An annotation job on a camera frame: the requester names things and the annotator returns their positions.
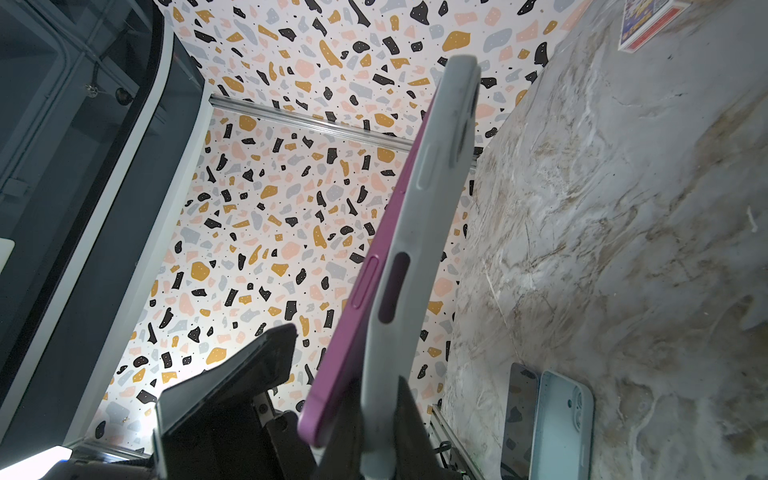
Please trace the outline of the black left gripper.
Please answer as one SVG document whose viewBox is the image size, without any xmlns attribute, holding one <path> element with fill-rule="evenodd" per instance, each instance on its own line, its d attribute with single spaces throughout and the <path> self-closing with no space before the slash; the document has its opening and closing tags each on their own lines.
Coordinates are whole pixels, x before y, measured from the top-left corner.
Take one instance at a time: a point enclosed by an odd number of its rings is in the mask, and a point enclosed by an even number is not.
<svg viewBox="0 0 768 480">
<path fill-rule="evenodd" d="M 297 414 L 275 409 L 266 393 L 289 379 L 296 339 L 292 324 L 271 328 L 220 365 L 164 390 L 156 405 L 157 477 L 312 478 L 317 461 L 298 437 Z"/>
</svg>

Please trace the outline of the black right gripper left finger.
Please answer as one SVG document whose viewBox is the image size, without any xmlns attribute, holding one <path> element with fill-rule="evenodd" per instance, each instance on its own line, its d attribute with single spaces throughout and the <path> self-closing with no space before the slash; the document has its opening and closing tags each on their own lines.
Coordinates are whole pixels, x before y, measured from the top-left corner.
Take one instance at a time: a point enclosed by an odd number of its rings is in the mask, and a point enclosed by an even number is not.
<svg viewBox="0 0 768 480">
<path fill-rule="evenodd" d="M 357 480 L 363 447 L 360 384 L 352 383 L 339 406 L 331 438 L 312 479 Z"/>
</svg>

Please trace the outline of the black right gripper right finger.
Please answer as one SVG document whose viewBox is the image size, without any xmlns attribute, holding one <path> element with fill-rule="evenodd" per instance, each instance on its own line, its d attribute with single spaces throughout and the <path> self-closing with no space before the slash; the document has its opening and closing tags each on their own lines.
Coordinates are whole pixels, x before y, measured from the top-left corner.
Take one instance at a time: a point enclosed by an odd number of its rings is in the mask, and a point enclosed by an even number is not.
<svg viewBox="0 0 768 480">
<path fill-rule="evenodd" d="M 394 479 L 461 479 L 456 471 L 438 464 L 421 415 L 404 377 L 398 378 L 397 405 L 393 414 L 396 467 Z"/>
</svg>

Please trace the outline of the purple phone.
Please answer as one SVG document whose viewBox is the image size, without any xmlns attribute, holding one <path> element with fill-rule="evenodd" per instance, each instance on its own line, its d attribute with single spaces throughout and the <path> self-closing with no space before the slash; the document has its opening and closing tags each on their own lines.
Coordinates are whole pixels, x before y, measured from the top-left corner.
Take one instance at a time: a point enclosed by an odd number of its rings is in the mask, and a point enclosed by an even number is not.
<svg viewBox="0 0 768 480">
<path fill-rule="evenodd" d="M 370 309 L 429 117 L 423 118 L 299 416 L 298 435 L 312 447 L 327 444 L 340 402 L 350 383 L 361 376 Z"/>
</svg>

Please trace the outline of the mint phone case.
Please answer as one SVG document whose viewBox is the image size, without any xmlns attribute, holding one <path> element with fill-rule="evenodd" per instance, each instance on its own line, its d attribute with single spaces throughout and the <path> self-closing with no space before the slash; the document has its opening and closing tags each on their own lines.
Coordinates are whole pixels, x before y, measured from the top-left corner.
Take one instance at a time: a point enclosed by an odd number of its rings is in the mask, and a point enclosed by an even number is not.
<svg viewBox="0 0 768 480">
<path fill-rule="evenodd" d="M 594 397 L 584 384 L 551 370 L 540 377 L 531 450 L 531 480 L 587 480 Z"/>
</svg>

